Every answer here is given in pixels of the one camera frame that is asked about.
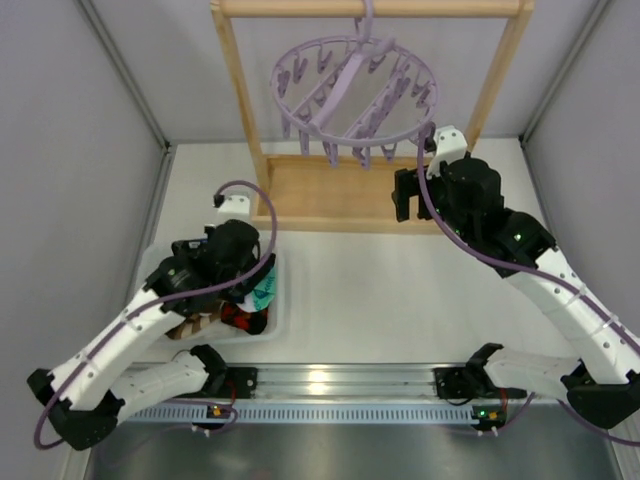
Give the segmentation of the green sock back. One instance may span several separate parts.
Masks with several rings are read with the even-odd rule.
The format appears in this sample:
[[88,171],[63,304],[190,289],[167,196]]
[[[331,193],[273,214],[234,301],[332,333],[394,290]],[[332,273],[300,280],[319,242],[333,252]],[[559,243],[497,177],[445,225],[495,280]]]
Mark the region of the green sock back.
[[269,273],[249,292],[238,307],[247,313],[254,313],[267,309],[276,296],[277,269],[273,267]]

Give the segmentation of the purple round clip hanger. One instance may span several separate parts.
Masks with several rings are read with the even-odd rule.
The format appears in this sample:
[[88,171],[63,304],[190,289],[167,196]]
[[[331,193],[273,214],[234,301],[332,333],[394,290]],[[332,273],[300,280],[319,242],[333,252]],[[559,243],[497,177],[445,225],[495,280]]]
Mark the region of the purple round clip hanger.
[[284,137],[297,133],[307,155],[321,142],[331,166],[350,151],[362,168],[375,149],[393,161],[399,143],[423,148],[435,135],[436,78],[395,38],[373,34],[374,5],[354,21],[354,33],[312,39],[275,63],[270,88]]

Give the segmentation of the black sock with grey patch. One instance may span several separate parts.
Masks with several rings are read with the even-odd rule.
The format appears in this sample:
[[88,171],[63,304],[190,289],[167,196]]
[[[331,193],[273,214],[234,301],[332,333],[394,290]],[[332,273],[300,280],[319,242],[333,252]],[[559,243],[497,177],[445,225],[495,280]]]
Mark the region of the black sock with grey patch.
[[204,226],[204,237],[196,239],[181,239],[171,243],[174,256],[186,256],[198,265],[214,265],[213,238],[217,227],[213,224]]

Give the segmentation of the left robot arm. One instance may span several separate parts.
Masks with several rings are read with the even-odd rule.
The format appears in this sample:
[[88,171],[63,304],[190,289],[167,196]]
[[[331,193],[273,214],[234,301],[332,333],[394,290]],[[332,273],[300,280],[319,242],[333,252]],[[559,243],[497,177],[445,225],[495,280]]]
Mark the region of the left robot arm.
[[41,403],[33,441],[37,449],[51,425],[60,443],[94,447],[125,420],[148,407],[188,394],[214,395],[228,367],[210,345],[188,348],[162,365],[128,368],[171,329],[221,297],[242,293],[272,258],[258,231],[241,220],[207,228],[200,240],[177,241],[144,279],[131,301],[88,345],[66,362],[38,368],[27,385]]

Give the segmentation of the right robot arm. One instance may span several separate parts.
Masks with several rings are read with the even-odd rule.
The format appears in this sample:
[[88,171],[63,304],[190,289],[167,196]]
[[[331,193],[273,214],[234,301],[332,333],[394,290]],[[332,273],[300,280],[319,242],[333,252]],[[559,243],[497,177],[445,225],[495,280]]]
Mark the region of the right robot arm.
[[396,219],[432,220],[465,253],[522,293],[571,344],[573,357],[482,345],[460,368],[474,397],[501,389],[553,398],[589,426],[609,430],[639,411],[639,339],[596,299],[551,233],[506,206],[500,174],[466,155],[436,168],[400,169],[391,199]]

